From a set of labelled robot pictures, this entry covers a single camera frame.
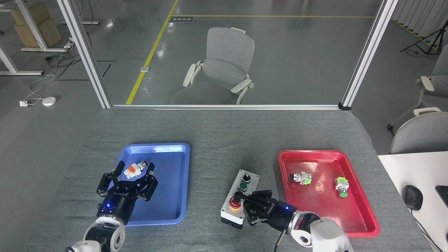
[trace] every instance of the tripod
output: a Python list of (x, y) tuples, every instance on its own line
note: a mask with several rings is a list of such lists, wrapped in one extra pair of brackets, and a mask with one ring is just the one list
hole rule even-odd
[[(419, 40), (418, 42), (415, 42), (415, 43), (413, 43), (412, 45), (410, 45), (410, 46), (406, 47), (405, 49), (401, 50), (400, 52), (402, 52), (402, 51), (404, 51), (404, 50), (410, 48), (410, 47), (413, 46), (413, 45), (415, 45), (415, 46), (417, 46), (417, 47), (420, 49), (420, 51), (422, 51), (422, 52), (423, 52), (424, 54), (426, 54), (426, 55), (440, 54), (440, 52), (442, 51), (442, 47), (443, 47), (442, 43), (443, 43), (443, 40), (444, 40), (444, 33), (446, 32), (446, 29), (445, 29), (445, 28), (447, 28), (447, 26), (448, 26), (448, 20), (445, 22), (444, 26), (443, 26), (442, 28), (440, 28), (438, 31), (435, 31), (435, 32), (429, 34), (428, 36), (424, 37), (423, 39)], [(434, 35), (434, 34), (436, 34), (436, 33), (438, 33), (438, 34), (437, 34), (437, 36), (435, 37), (434, 42), (432, 42), (432, 45), (429, 47), (429, 49), (428, 49), (427, 52), (425, 52), (420, 46), (417, 45), (419, 42), (424, 41), (425, 39), (431, 37), (432, 35)], [(438, 44), (436, 47), (434, 47), (435, 44), (437, 43), (437, 40), (438, 40), (438, 39), (440, 39), (440, 40), (439, 40), (439, 44)], [(433, 49), (436, 50), (436, 53), (430, 53), (431, 50), (433, 50)]]

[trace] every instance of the gray chair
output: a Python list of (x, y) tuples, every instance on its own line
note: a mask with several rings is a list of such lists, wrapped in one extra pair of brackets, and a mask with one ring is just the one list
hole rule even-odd
[[(254, 83), (249, 68), (255, 43), (237, 28), (211, 28), (207, 34), (207, 58), (191, 64), (182, 90), (171, 97), (172, 104), (240, 104)], [(194, 82), (200, 70), (213, 81)]]
[(420, 86), (417, 102), (388, 125), (394, 134), (399, 125), (414, 116), (431, 112), (448, 112), (448, 45), (446, 45), (435, 63), (431, 77), (422, 76), (416, 81)]
[(403, 124), (389, 154), (448, 151), (448, 112), (428, 113)]

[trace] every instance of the chair backrest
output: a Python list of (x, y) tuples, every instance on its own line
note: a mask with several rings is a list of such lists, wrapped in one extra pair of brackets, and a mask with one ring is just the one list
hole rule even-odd
[(238, 30), (222, 27), (208, 30), (207, 59), (230, 62), (248, 73), (254, 51), (254, 41)]
[(403, 124), (389, 154), (448, 151), (448, 112), (428, 113)]
[(435, 63), (431, 82), (434, 86), (434, 92), (425, 92), (425, 94), (448, 98), (448, 44), (444, 46)]

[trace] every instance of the gray tablecloth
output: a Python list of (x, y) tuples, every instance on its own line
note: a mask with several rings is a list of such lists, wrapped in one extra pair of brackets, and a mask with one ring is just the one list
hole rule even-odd
[[(239, 169), (260, 175), (258, 189), (285, 200), (277, 154), (285, 149), (344, 152), (358, 176), (381, 232), (350, 238), (355, 251), (431, 251), (382, 167), (370, 138), (349, 111), (103, 110), (74, 159), (27, 251), (63, 251), (82, 240), (102, 201), (96, 187), (134, 143), (190, 145), (186, 215), (167, 226), (126, 228), (121, 251), (273, 251), (279, 232), (266, 224), (242, 230), (220, 221), (220, 208)], [(281, 251), (310, 251), (286, 236)]]

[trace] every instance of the yellow floor line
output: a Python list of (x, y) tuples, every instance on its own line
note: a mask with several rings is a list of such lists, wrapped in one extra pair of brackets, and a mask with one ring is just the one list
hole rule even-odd
[[(412, 30), (410, 30), (408, 27), (405, 27), (404, 25), (400, 24), (399, 22), (391, 19), (392, 21), (394, 21), (396, 24), (398, 24), (399, 26), (401, 26), (403, 29), (407, 30), (410, 34), (414, 35), (414, 37), (416, 37), (418, 40), (422, 40), (423, 38), (420, 37), (419, 35), (415, 34)], [(427, 44), (429, 47), (431, 47), (431, 44), (429, 42), (427, 42), (426, 40), (423, 40), (423, 43)]]
[(318, 17), (318, 18), (375, 18), (370, 16), (291, 16), (291, 15), (172, 15), (172, 17)]
[[(154, 45), (152, 46), (151, 52), (149, 53), (144, 66), (149, 65), (149, 62), (151, 61), (151, 58), (154, 55), (155, 49), (157, 48), (157, 45), (159, 44), (160, 38), (162, 37), (162, 34), (165, 31), (168, 21), (172, 15), (172, 12), (174, 11), (178, 1), (179, 0), (174, 1), (174, 4), (172, 5), (170, 12), (169, 12), (167, 18), (165, 19), (165, 23), (162, 26), (162, 29), (160, 29), (159, 35), (157, 36), (157, 39), (155, 40)], [(138, 87), (140, 86), (140, 83), (142, 82), (144, 76), (145, 76), (145, 72), (140, 72), (140, 75), (138, 76), (137, 81), (135, 82), (134, 87), (133, 87), (131, 93), (129, 94), (128, 100), (126, 101), (127, 105), (132, 103), (132, 100), (134, 99), (135, 94), (137, 93)]]

